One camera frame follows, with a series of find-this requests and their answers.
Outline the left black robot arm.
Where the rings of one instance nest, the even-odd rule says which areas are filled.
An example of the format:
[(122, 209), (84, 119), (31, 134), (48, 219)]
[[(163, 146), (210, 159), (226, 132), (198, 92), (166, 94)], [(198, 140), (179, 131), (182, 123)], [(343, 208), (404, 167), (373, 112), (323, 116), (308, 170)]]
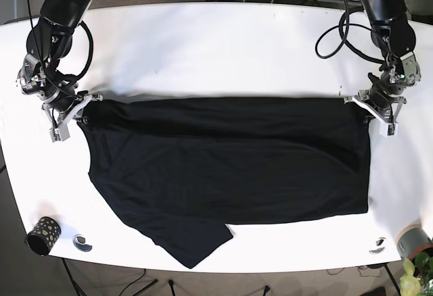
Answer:
[(407, 100), (402, 96), (407, 87), (421, 80), (421, 71), (414, 49), (415, 31), (409, 25), (404, 0), (360, 0), (361, 10), (369, 20), (367, 30), (374, 45), (382, 53), (381, 59), (366, 56), (348, 41), (348, 31), (354, 24), (350, 15), (356, 10), (347, 7), (339, 24), (339, 46), (347, 46), (359, 57), (379, 64), (381, 76), (369, 74), (371, 88), (357, 95), (345, 97), (346, 103), (355, 103), (380, 123), (380, 134), (384, 137), (397, 133), (398, 113)]

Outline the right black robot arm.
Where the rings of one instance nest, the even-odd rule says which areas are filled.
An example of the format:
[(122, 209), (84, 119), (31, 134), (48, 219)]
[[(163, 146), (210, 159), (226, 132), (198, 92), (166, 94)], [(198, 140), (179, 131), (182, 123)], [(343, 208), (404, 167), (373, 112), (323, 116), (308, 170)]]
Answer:
[[(94, 42), (83, 16), (92, 0), (45, 0), (37, 23), (31, 23), (26, 40), (27, 54), (18, 73), (17, 82), (25, 95), (36, 95), (51, 124), (52, 141), (69, 138), (68, 123), (81, 120), (83, 109), (100, 94), (76, 92), (78, 82), (89, 70), (93, 59)], [(82, 27), (89, 41), (89, 52), (83, 70), (64, 74), (58, 70), (60, 60), (72, 48), (74, 31)]]

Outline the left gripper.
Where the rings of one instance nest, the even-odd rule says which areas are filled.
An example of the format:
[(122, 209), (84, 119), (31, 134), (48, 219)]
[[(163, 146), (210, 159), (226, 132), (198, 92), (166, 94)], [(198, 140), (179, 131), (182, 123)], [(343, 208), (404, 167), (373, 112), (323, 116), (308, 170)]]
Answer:
[(395, 136), (398, 132), (397, 116), (407, 100), (402, 96), (407, 88), (404, 82), (391, 83), (386, 80), (371, 80), (371, 87), (356, 95), (344, 98), (345, 103), (355, 103), (364, 109), (370, 118), (378, 120), (383, 137)]

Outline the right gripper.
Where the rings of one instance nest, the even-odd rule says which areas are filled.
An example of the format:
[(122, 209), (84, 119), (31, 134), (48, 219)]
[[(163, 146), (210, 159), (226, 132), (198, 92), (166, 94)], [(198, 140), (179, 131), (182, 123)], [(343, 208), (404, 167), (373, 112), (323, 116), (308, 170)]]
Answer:
[(70, 138), (68, 123), (71, 120), (80, 120), (83, 109), (94, 101), (102, 101), (103, 96), (99, 93), (89, 93), (81, 91), (78, 97), (56, 98), (53, 101), (44, 102), (42, 110), (49, 119), (51, 128), (49, 129), (51, 141), (61, 142)]

